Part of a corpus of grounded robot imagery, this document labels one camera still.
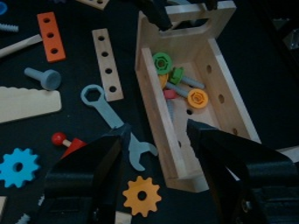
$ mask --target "black robotic claw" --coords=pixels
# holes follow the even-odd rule
[[[131,126],[112,129],[74,151],[46,177],[36,224],[115,224],[122,164],[128,160]]]
[[[292,160],[264,145],[194,120],[188,120],[187,134],[220,223],[298,224],[299,175]]]

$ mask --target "toy wrench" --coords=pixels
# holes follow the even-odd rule
[[[90,92],[99,91],[99,98],[96,101],[90,101],[87,95]],[[124,125],[122,119],[118,116],[115,110],[110,107],[108,102],[104,98],[104,90],[98,85],[88,85],[83,88],[80,92],[80,99],[83,102],[90,106],[94,107],[100,115],[103,116],[104,120],[111,129],[119,128]],[[140,165],[140,156],[144,152],[151,152],[155,156],[158,155],[158,150],[155,146],[146,142],[139,142],[135,135],[131,133],[131,141],[128,145],[128,158],[130,163],[135,167],[138,171],[144,171],[146,168]]]

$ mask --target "blue gear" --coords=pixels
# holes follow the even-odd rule
[[[4,154],[4,162],[0,164],[0,180],[4,180],[4,187],[15,185],[20,188],[24,181],[34,180],[34,172],[40,169],[35,162],[38,157],[31,149],[15,148],[12,154]]]

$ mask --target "black background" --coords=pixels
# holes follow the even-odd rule
[[[63,131],[70,140],[78,137],[90,143],[110,131],[99,112],[80,100],[80,91],[87,85],[102,85],[92,30],[108,30],[124,92],[124,100],[112,101],[110,105],[123,121],[132,125],[138,139],[150,143],[154,139],[135,73],[138,8],[118,0],[110,0],[104,11],[76,1],[4,2],[8,12],[0,16],[0,23],[19,25],[20,31],[0,32],[0,48],[39,34],[36,15],[54,11],[67,54],[64,61],[48,63],[40,43],[0,59],[0,86],[8,88],[43,89],[36,80],[24,76],[27,67],[40,71],[54,69],[62,74],[62,111],[0,124],[0,155],[11,154],[16,147],[31,148],[40,156],[42,166],[35,181],[23,188],[5,189],[4,181],[0,182],[0,195],[8,196],[1,223],[12,224],[23,214],[34,215],[38,211],[47,171],[66,150],[64,146],[52,145],[52,134]],[[262,142],[270,148],[280,149],[299,144],[298,79],[282,61],[248,2],[238,0],[235,4],[238,10],[219,36],[219,48]],[[136,180],[138,175],[152,177],[154,183],[160,185],[163,200],[158,203],[158,212],[150,212],[147,218],[139,214],[132,223],[216,223],[210,192],[190,193],[166,188],[158,157],[146,153],[142,164],[146,172],[127,166],[120,191],[127,189],[127,181]],[[124,201],[120,195],[118,210],[130,213],[130,208],[123,207]]]

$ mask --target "yellow gear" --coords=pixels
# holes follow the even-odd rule
[[[128,189],[123,191],[126,196],[126,207],[132,208],[132,215],[140,213],[147,217],[148,211],[156,211],[155,203],[162,200],[158,195],[159,185],[152,184],[152,179],[143,179],[140,176],[136,177],[136,181],[128,181]]]

